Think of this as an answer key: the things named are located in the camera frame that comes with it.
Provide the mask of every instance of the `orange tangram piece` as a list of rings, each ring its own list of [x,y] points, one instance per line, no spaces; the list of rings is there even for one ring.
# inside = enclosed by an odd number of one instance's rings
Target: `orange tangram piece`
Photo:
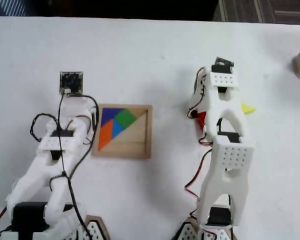
[[[100,151],[107,143],[111,141],[112,137],[112,127],[114,120],[111,119],[105,125],[100,128],[100,137],[99,137],[99,146],[98,150]]]

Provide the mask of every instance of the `green tangram piece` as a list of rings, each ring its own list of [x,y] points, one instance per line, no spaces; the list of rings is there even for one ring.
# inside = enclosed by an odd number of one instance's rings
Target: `green tangram piece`
[[[124,128],[126,129],[129,127],[135,120],[136,117],[133,115],[128,109],[124,109],[119,112],[115,117],[115,120]]]

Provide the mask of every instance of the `triangle piece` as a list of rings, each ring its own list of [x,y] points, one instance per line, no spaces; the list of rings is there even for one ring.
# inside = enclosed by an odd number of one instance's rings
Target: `triangle piece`
[[[135,118],[139,118],[142,114],[148,111],[148,109],[143,107],[132,107],[127,109],[135,116]]]
[[[102,118],[101,118],[101,127],[109,122],[111,119],[115,117],[118,113],[120,113],[123,108],[111,108],[105,107],[102,109]]]
[[[117,120],[113,119],[113,127],[112,127],[112,139],[114,139],[119,133],[124,130],[124,127],[118,123]]]
[[[124,129],[126,129],[136,120],[136,117],[128,109],[124,109],[121,112],[119,112],[117,115],[115,115],[114,119],[117,120],[117,122]]]
[[[100,128],[99,146],[98,146],[99,151],[111,141],[113,124],[114,124],[114,120],[111,119]]]
[[[145,112],[128,128],[112,139],[103,149],[104,152],[144,153],[147,137],[147,113]]]
[[[256,110],[255,108],[253,108],[251,106],[248,106],[248,105],[246,105],[244,103],[241,104],[241,107],[242,107],[242,112],[244,114],[251,114],[251,113],[253,113]]]

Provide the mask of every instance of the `blue tangram piece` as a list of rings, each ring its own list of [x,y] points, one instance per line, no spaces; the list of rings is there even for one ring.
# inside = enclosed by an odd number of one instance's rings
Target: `blue tangram piece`
[[[115,118],[115,115],[120,113],[123,108],[103,108],[102,109],[102,119],[101,119],[101,127],[109,122],[111,119]]]
[[[119,133],[124,130],[124,127],[118,123],[117,120],[113,119],[113,127],[112,127],[112,139],[114,139]]]

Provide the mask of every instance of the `dark floor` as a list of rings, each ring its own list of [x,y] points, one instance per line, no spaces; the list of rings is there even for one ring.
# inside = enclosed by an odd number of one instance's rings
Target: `dark floor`
[[[300,0],[219,0],[213,20],[300,25]]]

